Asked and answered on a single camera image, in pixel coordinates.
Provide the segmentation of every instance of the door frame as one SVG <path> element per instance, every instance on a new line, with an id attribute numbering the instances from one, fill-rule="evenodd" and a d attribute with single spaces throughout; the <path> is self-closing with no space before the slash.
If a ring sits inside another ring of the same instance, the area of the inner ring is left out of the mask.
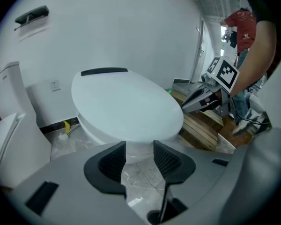
<path id="1" fill-rule="evenodd" d="M 195 60 L 194 60 L 194 63 L 193 63 L 192 73 L 191 73 L 190 78 L 189 78 L 189 83 L 193 83 L 192 80 L 193 80 L 193 77 L 195 75 L 195 71 L 196 71 L 197 66 L 198 66 L 198 61 L 199 61 L 199 58 L 200 58 L 201 47 L 202 47 L 203 33 L 204 33 L 204 20 L 202 18 L 200 18 L 199 40 L 198 40 L 198 44 L 197 44 L 197 50 L 196 50 Z"/>

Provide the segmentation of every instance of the toilet lid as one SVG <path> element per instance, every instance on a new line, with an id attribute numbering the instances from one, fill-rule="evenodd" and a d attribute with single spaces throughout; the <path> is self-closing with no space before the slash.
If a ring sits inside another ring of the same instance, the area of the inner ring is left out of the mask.
<path id="1" fill-rule="evenodd" d="M 79 72 L 73 79 L 72 98 L 95 128 L 120 140 L 139 142 L 167 139 L 180 131 L 179 104 L 149 79 L 129 70 L 82 74 L 86 75 Z"/>

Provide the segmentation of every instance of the toilet base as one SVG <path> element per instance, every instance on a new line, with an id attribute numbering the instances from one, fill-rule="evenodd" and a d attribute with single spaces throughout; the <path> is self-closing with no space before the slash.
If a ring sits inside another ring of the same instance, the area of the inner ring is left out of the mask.
<path id="1" fill-rule="evenodd" d="M 121 142 L 116 138 L 112 138 L 108 135 L 104 135 L 101 132 L 97 132 L 97 129 L 93 128 L 92 130 L 88 129 L 83 123 L 83 118 L 81 116 L 77 116 L 78 121 L 81 125 L 82 130 L 89 138 L 89 140 L 95 145 L 100 146 L 108 143 L 118 143 Z M 177 135 L 173 136 L 167 141 L 173 141 Z M 126 163 L 132 164 L 137 163 L 147 158 L 153 156 L 153 141 L 151 142 L 132 142 L 126 141 Z"/>

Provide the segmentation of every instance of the person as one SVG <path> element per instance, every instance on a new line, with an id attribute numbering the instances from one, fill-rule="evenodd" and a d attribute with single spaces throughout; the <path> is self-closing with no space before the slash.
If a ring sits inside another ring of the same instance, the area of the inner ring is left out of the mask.
<path id="1" fill-rule="evenodd" d="M 221 21 L 220 25 L 237 27 L 237 53 L 239 55 L 237 69 L 240 69 L 255 40 L 256 19 L 247 8 L 240 8 L 240 10 L 232 13 L 225 20 Z M 242 90 L 232 98 L 233 105 L 236 109 L 234 113 L 236 125 L 239 124 L 241 118 L 244 118 L 249 111 L 244 95 L 244 90 Z"/>
<path id="2" fill-rule="evenodd" d="M 238 94 L 261 78 L 276 59 L 281 60 L 281 0 L 248 0 L 256 17 L 256 36 L 231 91 Z"/>

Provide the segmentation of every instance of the jeans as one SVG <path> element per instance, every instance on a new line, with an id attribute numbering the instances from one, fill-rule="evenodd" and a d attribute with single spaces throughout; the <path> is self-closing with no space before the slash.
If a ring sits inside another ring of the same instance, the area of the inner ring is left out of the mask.
<path id="1" fill-rule="evenodd" d="M 238 63 L 237 63 L 237 66 L 236 68 L 239 69 L 243 62 L 244 62 L 244 59 L 245 57 L 247 56 L 249 52 L 249 49 L 244 49 L 243 51 L 241 51 L 239 53 L 239 58 L 238 58 Z M 235 122 L 236 124 L 238 125 L 238 123 L 240 122 L 240 118 L 238 117 L 242 117 L 244 118 L 247 114 L 247 112 L 249 111 L 249 107 L 247 105 L 247 102 L 245 100 L 245 97 L 244 97 L 244 90 L 237 93 L 233 98 L 232 98 L 233 102 L 234 102 L 234 107 L 237 111 L 237 114 L 236 112 L 233 112 L 233 116 L 234 116 L 234 119 L 235 119 Z"/>

